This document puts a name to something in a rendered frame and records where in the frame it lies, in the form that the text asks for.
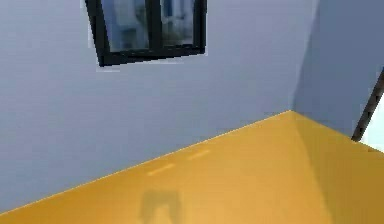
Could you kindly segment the black framed window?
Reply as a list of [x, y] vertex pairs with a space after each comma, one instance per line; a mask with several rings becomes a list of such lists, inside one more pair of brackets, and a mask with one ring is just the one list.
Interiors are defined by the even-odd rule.
[[101, 67], [203, 54], [207, 0], [84, 0]]

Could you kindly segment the dark brown door frame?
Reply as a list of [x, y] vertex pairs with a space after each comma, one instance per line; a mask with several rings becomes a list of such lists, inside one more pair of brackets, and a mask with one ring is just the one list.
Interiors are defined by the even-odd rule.
[[363, 134], [365, 133], [368, 127], [368, 124], [371, 121], [371, 118], [383, 94], [384, 94], [384, 68], [380, 72], [377, 82], [370, 94], [367, 104], [365, 105], [364, 110], [353, 132], [353, 135], [351, 137], [353, 141], [358, 142], [362, 139]]

